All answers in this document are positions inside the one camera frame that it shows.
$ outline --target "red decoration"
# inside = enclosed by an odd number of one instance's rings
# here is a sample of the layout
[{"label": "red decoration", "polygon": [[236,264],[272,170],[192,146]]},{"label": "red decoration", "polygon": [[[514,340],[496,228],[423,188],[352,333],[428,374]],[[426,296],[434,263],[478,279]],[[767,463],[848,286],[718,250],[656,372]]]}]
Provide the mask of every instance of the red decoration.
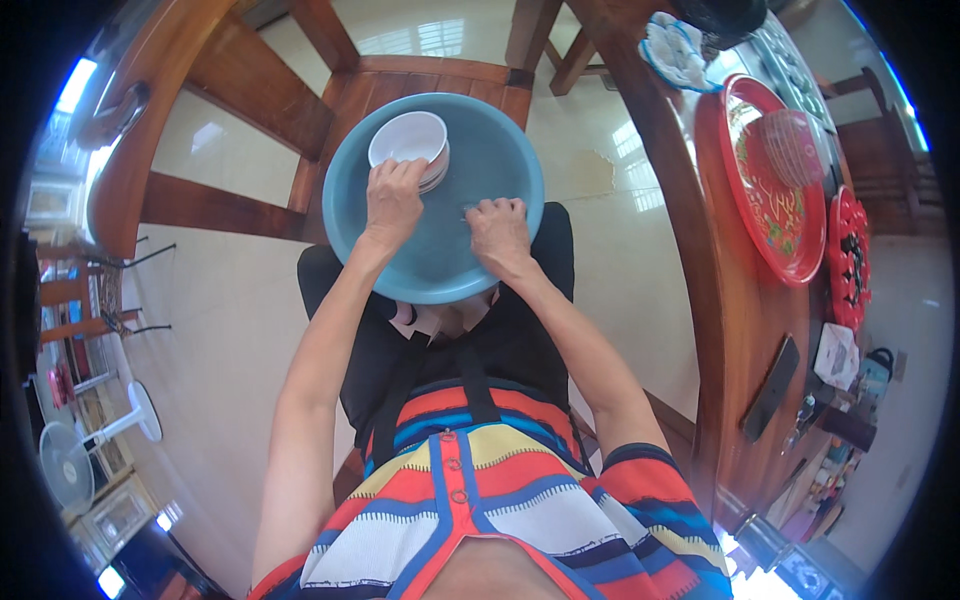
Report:
[{"label": "red decoration", "polygon": [[870,281],[870,240],[867,237],[867,213],[846,185],[830,204],[827,261],[830,266],[830,296],[833,319],[854,332],[863,322],[867,303],[873,294]]}]

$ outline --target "black phone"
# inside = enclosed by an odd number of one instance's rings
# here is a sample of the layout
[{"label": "black phone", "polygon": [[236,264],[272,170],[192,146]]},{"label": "black phone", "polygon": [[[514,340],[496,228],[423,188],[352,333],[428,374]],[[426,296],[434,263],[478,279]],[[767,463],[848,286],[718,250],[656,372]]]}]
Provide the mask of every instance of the black phone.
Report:
[{"label": "black phone", "polygon": [[743,429],[744,435],[751,444],[760,439],[763,430],[767,428],[767,423],[780,408],[783,395],[786,394],[790,379],[793,378],[793,373],[799,364],[800,351],[797,350],[793,336],[787,334],[780,345],[780,351],[777,352],[774,366],[767,373],[767,378],[760,386],[760,391],[756,393],[754,402],[740,421],[740,428]]}]

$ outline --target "apron strap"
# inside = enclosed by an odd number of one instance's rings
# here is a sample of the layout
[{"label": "apron strap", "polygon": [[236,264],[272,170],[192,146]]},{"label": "apron strap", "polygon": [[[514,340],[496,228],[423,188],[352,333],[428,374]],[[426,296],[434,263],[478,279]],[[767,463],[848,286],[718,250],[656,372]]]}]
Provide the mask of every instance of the apron strap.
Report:
[{"label": "apron strap", "polygon": [[460,381],[464,384],[467,408],[473,424],[500,421],[500,409],[493,403],[490,382],[487,381],[480,357],[473,346],[464,344],[457,348],[457,367],[460,368]]},{"label": "apron strap", "polygon": [[409,350],[400,356],[394,366],[394,376],[384,396],[383,404],[373,420],[373,468],[378,469],[394,457],[394,437],[396,420],[400,417],[403,405],[407,403],[411,390],[417,382],[417,373],[423,364],[423,354],[430,336],[415,331],[410,338]]}]

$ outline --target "red plate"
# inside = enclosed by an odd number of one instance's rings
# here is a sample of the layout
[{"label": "red plate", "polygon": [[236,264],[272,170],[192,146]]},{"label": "red plate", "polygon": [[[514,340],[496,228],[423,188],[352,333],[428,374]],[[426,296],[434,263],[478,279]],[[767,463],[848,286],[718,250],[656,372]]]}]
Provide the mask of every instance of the red plate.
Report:
[{"label": "red plate", "polygon": [[743,224],[756,249],[783,283],[806,285],[827,242],[824,188],[793,188],[777,177],[760,138],[758,119],[786,108],[767,86],[730,75],[720,92],[720,148]]}]

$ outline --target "white towel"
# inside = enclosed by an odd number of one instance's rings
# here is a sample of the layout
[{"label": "white towel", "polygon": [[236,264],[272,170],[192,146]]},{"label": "white towel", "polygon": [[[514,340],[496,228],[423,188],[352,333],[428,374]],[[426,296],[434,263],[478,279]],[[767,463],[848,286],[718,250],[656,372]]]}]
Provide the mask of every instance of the white towel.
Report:
[{"label": "white towel", "polygon": [[647,23],[647,38],[640,42],[640,55],[674,87],[716,93],[723,86],[707,81],[707,63],[700,53],[703,38],[689,23],[666,12],[654,12]]}]

